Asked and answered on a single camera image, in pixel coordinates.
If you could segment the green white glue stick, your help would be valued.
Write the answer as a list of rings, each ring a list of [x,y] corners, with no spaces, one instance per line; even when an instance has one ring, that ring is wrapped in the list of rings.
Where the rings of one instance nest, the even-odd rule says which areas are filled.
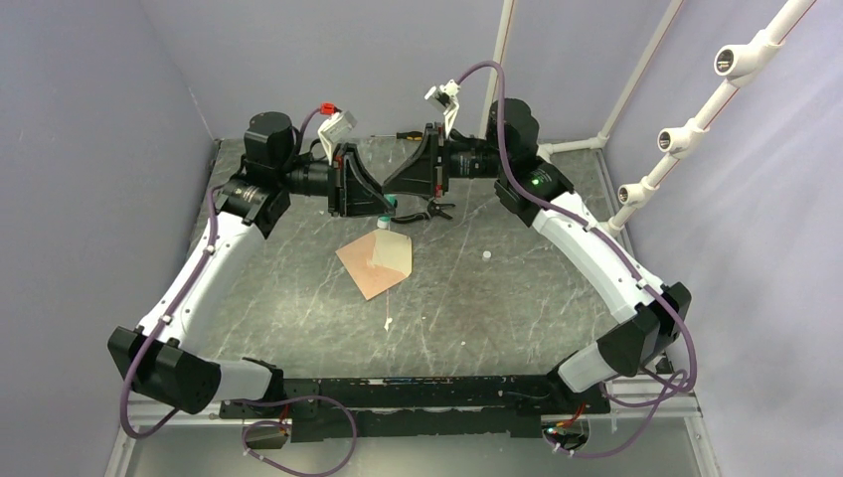
[[[389,203],[385,213],[383,215],[378,216],[376,225],[379,230],[387,230],[390,227],[392,218],[396,211],[396,205],[398,200],[395,195],[387,194],[385,196],[386,201]]]

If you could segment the brown paper envelope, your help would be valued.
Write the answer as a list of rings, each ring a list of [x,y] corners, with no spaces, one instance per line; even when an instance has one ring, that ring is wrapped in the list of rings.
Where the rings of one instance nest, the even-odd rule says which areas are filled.
[[[336,255],[366,300],[413,272],[413,242],[406,235],[374,230],[338,248]]]

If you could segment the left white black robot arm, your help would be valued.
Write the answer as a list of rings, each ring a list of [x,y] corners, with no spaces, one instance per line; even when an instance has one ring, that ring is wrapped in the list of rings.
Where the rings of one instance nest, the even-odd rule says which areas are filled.
[[[251,119],[238,169],[206,195],[207,223],[183,268],[134,328],[118,327],[108,339],[123,377],[122,423],[129,423],[131,393],[190,414],[215,400],[241,401],[262,417],[283,409],[281,368],[248,358],[203,359],[201,336],[292,196],[324,197],[329,214],[339,217],[394,212],[356,146],[342,141],[355,125],[348,111],[328,113],[317,130],[326,156],[315,160],[303,152],[303,131],[288,115],[270,111]]]

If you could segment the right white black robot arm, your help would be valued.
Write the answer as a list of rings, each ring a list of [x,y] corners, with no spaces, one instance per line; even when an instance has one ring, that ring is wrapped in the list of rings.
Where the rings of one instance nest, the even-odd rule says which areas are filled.
[[[691,302],[680,282],[666,285],[598,224],[573,183],[538,155],[540,125],[523,100],[490,109],[484,138],[426,125],[419,148],[391,176],[387,194],[441,197],[451,179],[494,179],[501,204],[558,248],[589,281],[615,321],[604,335],[564,358],[550,373],[548,399],[560,412],[582,404],[587,390],[616,376],[633,377],[681,335]]]

